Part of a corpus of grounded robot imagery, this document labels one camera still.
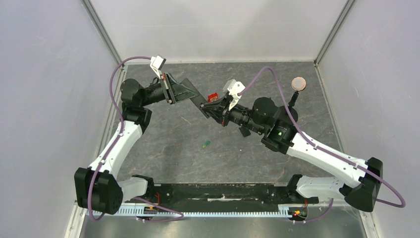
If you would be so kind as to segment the black remote battery cover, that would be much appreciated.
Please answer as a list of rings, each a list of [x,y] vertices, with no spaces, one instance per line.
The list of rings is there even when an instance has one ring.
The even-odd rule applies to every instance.
[[[248,137],[248,136],[251,135],[251,132],[247,128],[243,127],[243,126],[242,127],[239,127],[239,130],[240,130],[240,132],[241,132],[241,134],[242,134],[243,137]]]

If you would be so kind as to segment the black remote control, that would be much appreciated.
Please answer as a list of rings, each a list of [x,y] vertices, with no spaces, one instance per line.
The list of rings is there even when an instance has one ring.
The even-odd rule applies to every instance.
[[[210,118],[209,114],[203,111],[202,104],[207,103],[206,99],[199,93],[197,96],[194,96],[190,99],[192,103],[199,109],[199,111],[208,119]]]

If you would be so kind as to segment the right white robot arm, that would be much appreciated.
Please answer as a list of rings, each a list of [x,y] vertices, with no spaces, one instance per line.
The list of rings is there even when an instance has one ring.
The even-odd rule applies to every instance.
[[[239,125],[244,137],[251,132],[262,135],[262,144],[273,152],[302,159],[331,174],[325,178],[292,176],[286,188],[290,201],[338,198],[358,210],[373,211],[382,184],[381,160],[355,158],[299,133],[285,107],[276,106],[271,98],[257,98],[252,108],[237,104],[230,109],[231,101],[232,97],[225,95],[214,102],[201,103],[198,108],[222,126],[230,122]]]

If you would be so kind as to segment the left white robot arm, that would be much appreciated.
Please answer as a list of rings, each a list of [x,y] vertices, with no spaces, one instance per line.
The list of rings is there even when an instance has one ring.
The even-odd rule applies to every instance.
[[[134,175],[117,181],[129,151],[150,124],[152,111],[147,106],[161,101],[173,105],[191,100],[199,107],[206,102],[189,79],[178,82],[170,73],[155,77],[148,87],[143,87],[136,79],[126,79],[121,83],[120,91],[119,128],[99,156],[87,168],[78,168],[74,174],[77,204],[86,208],[94,221],[105,214],[115,214],[123,202],[136,197],[146,203],[155,198],[151,177]]]

